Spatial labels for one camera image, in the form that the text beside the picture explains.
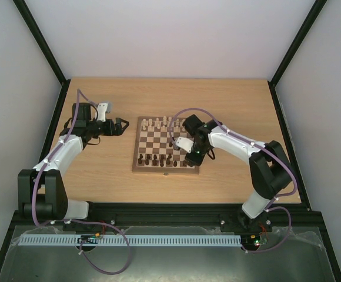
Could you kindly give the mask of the wooden chess board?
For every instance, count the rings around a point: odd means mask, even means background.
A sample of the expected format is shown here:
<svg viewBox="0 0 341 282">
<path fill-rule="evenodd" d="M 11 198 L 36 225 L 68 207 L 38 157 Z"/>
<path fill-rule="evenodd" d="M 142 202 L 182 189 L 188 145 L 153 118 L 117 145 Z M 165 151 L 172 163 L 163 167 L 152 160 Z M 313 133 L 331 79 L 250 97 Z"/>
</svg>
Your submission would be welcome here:
<svg viewBox="0 0 341 282">
<path fill-rule="evenodd" d="M 173 174 L 199 174 L 199 168 L 196 166 L 191 166 L 187 163 L 186 167 L 182 166 L 182 162 L 185 160 L 186 152 L 182 149 L 176 150 L 174 147 L 169 146 L 171 138 L 175 139 L 178 137 L 191 138 L 190 134 L 186 132 L 172 132 L 171 127 L 168 127 L 166 132 L 143 132 L 139 128 L 139 123 L 137 123 L 136 128 L 136 140 L 133 153 L 132 161 L 132 171 L 134 173 L 160 173 L 164 175 Z M 143 154 L 144 159 L 142 164 L 138 164 L 138 157 Z M 148 160 L 146 155 L 154 155 L 158 157 L 158 165 L 152 166 L 152 159 Z M 168 154 L 172 155 L 171 164 L 166 164 L 166 158 Z M 160 155 L 165 155 L 164 167 L 160 167 Z M 178 166 L 173 167 L 173 162 L 177 161 Z"/>
</svg>

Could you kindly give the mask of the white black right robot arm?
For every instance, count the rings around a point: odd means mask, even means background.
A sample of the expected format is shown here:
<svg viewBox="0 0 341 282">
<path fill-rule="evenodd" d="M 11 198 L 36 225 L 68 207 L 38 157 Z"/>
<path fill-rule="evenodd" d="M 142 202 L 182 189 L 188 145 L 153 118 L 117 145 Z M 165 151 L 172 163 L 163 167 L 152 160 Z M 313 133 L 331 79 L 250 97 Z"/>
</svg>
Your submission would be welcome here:
<svg viewBox="0 0 341 282">
<path fill-rule="evenodd" d="M 279 142 L 258 142 L 240 135 L 216 120 L 202 122 L 192 115 L 183 122 L 191 138 L 177 137 L 176 147 L 186 152 L 185 160 L 200 166 L 213 149 L 220 149 L 242 160 L 249 166 L 254 191 L 242 204 L 239 224 L 251 230 L 259 224 L 259 215 L 269 208 L 295 177 Z"/>
</svg>

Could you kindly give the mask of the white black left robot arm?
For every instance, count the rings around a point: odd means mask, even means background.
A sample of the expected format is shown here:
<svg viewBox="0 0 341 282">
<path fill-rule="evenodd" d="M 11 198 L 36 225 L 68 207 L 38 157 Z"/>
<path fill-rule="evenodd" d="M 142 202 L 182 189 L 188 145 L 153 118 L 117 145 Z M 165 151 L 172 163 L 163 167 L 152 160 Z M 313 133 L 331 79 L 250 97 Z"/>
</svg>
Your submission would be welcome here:
<svg viewBox="0 0 341 282">
<path fill-rule="evenodd" d="M 91 139 L 120 136 L 128 128 L 127 120 L 108 119 L 110 111 L 108 102 L 73 104 L 72 117 L 64 124 L 55 147 L 32 169 L 18 174 L 18 210 L 22 217 L 34 223 L 87 218 L 89 203 L 69 199 L 62 178 Z"/>
</svg>

